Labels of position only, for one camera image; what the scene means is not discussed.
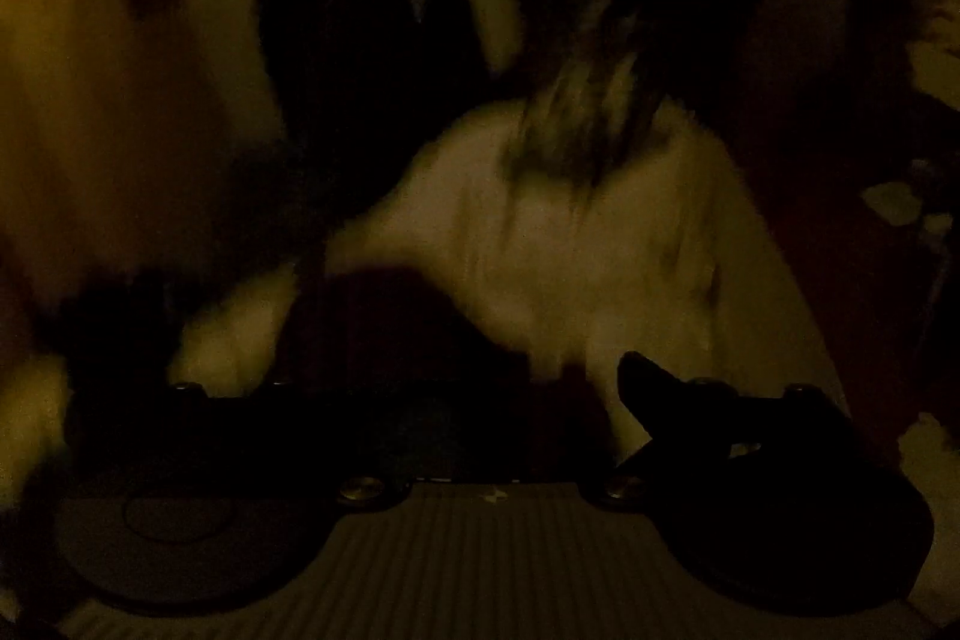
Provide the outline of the large dark garment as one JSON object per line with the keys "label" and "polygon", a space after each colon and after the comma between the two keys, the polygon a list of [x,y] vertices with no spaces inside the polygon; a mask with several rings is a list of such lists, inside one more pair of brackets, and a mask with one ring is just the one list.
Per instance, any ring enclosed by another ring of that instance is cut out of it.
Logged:
{"label": "large dark garment", "polygon": [[615,459],[579,365],[539,374],[410,268],[241,286],[99,273],[50,325],[68,448],[153,492],[581,482]]}

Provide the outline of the white floral duvet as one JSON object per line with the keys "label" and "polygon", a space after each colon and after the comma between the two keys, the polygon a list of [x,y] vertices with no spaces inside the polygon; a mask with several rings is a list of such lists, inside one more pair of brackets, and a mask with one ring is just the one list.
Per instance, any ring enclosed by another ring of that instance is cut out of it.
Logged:
{"label": "white floral duvet", "polygon": [[314,378],[334,349],[332,385],[366,411],[359,361],[389,338],[438,353],[452,325],[547,390],[581,372],[620,456],[649,438],[617,392],[615,370],[633,351],[748,395],[810,383],[850,401],[850,381],[715,136],[664,107],[646,151],[587,190],[508,163],[516,124],[498,110],[452,130],[304,266],[238,284],[167,269],[89,280],[53,317],[49,344],[3,381],[3,507],[18,507],[29,476],[64,448],[76,346],[130,365],[169,336],[176,353],[161,377],[225,398],[275,372]]}

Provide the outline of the checkered folded cloth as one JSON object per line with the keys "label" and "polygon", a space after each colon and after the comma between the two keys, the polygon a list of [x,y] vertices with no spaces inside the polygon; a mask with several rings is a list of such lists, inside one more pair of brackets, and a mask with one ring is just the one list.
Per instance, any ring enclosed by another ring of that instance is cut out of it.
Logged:
{"label": "checkered folded cloth", "polygon": [[589,0],[505,146],[508,181],[545,179],[590,191],[643,151],[669,97],[657,6]]}

